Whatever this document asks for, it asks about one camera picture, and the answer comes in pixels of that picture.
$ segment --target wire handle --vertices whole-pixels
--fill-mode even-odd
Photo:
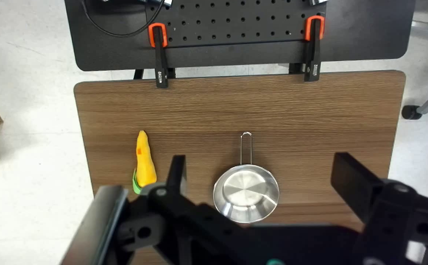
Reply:
[[[250,164],[253,164],[253,135],[251,132],[246,131],[240,136],[240,164],[243,164],[243,137],[244,135],[250,136]]]

